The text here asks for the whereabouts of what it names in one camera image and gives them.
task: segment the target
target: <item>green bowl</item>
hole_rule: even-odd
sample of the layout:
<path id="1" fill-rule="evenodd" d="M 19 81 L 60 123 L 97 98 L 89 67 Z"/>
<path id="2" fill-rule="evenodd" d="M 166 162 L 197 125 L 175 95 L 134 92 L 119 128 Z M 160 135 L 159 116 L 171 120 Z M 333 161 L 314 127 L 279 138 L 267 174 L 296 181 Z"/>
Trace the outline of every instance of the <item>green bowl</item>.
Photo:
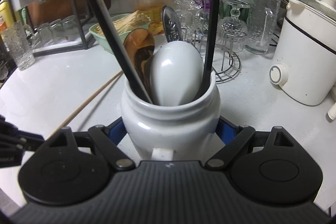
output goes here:
<path id="1" fill-rule="evenodd" d="M 117 16 L 114 16 L 114 17 L 111 17 L 111 20 L 112 22 L 118 20 L 118 19 L 121 19 L 125 16 L 128 16 L 130 14 L 121 14 L 121 15 L 117 15 Z M 149 23 L 146 23 L 144 25 L 141 26 L 141 28 L 144 28 L 144 29 L 148 29 L 148 26 L 149 26 Z M 101 45 L 106 51 L 110 52 L 113 54 L 113 51 L 110 47 L 110 45 L 108 44 L 106 38 L 102 35 L 99 35 L 97 33 L 97 28 L 99 26 L 99 23 L 97 24 L 94 24 L 93 26 L 90 27 L 89 29 L 89 32 L 92 33 L 92 35 L 95 37 L 96 41 L 98 42 L 99 45 Z M 128 32 L 124 32 L 122 34 L 119 35 L 120 37 L 120 40 L 122 41 L 122 43 L 124 43 L 125 41 L 125 38 L 126 36 L 131 32 L 131 31 L 128 31 Z"/>

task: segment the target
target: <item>table surface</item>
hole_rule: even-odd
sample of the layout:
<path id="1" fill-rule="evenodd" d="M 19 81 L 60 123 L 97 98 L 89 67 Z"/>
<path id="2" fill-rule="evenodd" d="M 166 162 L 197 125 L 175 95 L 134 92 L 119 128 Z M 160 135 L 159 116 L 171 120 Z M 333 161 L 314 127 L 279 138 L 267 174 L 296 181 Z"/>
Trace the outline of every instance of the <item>table surface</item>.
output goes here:
<path id="1" fill-rule="evenodd" d="M 264 56 L 246 50 L 239 54 L 241 73 L 218 85 L 221 115 L 236 125 L 248 124 L 259 131 L 283 126 L 320 165 L 323 183 L 315 203 L 325 210 L 336 201 L 336 122 L 326 118 L 334 100 L 328 95 L 320 105 L 306 106 L 272 85 L 268 70 L 274 49 L 269 52 Z M 120 66 L 115 57 L 98 45 L 88 50 L 37 58 L 30 68 L 16 70 L 0 89 L 0 114 L 20 130 L 41 134 L 46 139 L 118 71 Z M 71 121 L 72 130 L 84 131 L 96 124 L 108 125 L 119 118 L 123 88 L 124 76 Z M 139 155 L 128 135 L 118 147 L 139 162 Z M 221 147 L 223 143 L 214 138 L 205 158 Z M 26 152 L 23 162 L 31 155 L 32 152 Z M 0 169 L 0 188 L 23 206 L 26 202 L 17 182 L 19 169 Z"/>

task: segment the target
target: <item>jar rim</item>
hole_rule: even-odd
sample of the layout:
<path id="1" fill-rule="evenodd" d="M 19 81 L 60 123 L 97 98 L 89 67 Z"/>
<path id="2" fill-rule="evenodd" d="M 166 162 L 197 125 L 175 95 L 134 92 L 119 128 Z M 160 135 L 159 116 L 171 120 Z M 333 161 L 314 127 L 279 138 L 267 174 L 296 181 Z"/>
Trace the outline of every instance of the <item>jar rim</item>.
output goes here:
<path id="1" fill-rule="evenodd" d="M 132 91 L 128 80 L 127 79 L 125 80 L 125 91 L 126 91 L 127 95 L 129 96 L 129 98 L 131 99 L 132 103 L 134 103 L 135 105 L 140 106 L 140 107 L 145 107 L 146 110 L 148 110 L 148 111 L 153 111 L 154 115 L 155 115 L 155 113 L 158 113 L 158 112 L 160 113 L 160 115 L 162 115 L 163 113 L 168 114 L 168 113 L 174 113 L 174 112 L 179 113 L 179 115 L 180 115 L 181 112 L 184 112 L 184 111 L 187 111 L 187 110 L 190 110 L 190 109 L 194 109 L 196 106 L 199 106 L 199 105 L 204 105 L 205 101 L 213 93 L 213 90 L 215 88 L 216 88 L 216 74 L 215 74 L 214 71 L 212 71 L 209 88 L 200 98 L 198 98 L 198 99 L 196 99 L 196 100 L 194 100 L 190 103 L 184 104 L 184 105 L 160 106 L 160 105 L 150 104 L 150 103 L 145 102 L 144 100 L 138 98 L 134 94 L 134 92 Z"/>

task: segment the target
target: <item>black metal rack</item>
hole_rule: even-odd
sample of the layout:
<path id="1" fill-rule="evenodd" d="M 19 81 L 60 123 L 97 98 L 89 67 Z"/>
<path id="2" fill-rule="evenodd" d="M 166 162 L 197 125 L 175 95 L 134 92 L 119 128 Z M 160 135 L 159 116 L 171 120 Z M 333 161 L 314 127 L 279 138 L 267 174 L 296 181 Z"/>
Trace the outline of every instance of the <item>black metal rack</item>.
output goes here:
<path id="1" fill-rule="evenodd" d="M 60 47 L 60 48 L 55 48 L 55 49 L 50 49 L 50 50 L 45 50 L 45 51 L 40 51 L 40 52 L 35 52 L 34 53 L 35 57 L 54 54 L 54 53 L 60 53 L 60 52 L 86 50 L 93 45 L 93 43 L 95 41 L 94 37 L 92 35 L 89 35 L 88 39 L 86 39 L 85 35 L 84 35 L 84 31 L 83 31 L 83 26 L 86 23 L 88 23 L 94 17 L 94 15 L 93 15 L 93 13 L 90 9 L 90 6 L 86 2 L 86 9 L 85 9 L 86 13 L 80 16 L 78 14 L 78 10 L 77 10 L 75 0 L 70 0 L 70 2 L 71 2 L 72 10 L 73 10 L 73 15 L 75 17 L 75 21 L 76 21 L 76 24 L 77 24 L 77 27 L 78 27 L 79 35 L 80 35 L 80 38 L 82 40 L 82 44 L 74 45 L 74 46 L 67 46 L 67 47 Z M 12 17 L 15 18 L 14 9 L 13 9 L 13 5 L 12 5 L 11 0 L 8 0 L 8 3 L 9 3 L 9 8 L 10 8 L 10 13 L 11 13 Z M 28 12 L 28 9 L 26 9 L 26 12 L 27 12 L 26 13 L 27 14 L 27 23 L 31 26 L 31 28 L 33 30 L 35 30 L 35 28 L 32 24 L 31 17 L 30 17 L 30 14 Z"/>

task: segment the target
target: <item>glass pitcher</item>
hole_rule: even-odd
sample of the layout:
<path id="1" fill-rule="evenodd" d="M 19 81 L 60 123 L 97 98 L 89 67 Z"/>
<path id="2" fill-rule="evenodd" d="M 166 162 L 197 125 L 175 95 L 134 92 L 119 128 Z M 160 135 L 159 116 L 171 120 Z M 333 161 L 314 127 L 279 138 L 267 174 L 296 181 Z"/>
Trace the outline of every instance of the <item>glass pitcher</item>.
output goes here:
<path id="1" fill-rule="evenodd" d="M 268 50 L 280 8 L 280 0 L 252 0 L 247 27 L 249 38 L 245 49 L 262 55 Z"/>

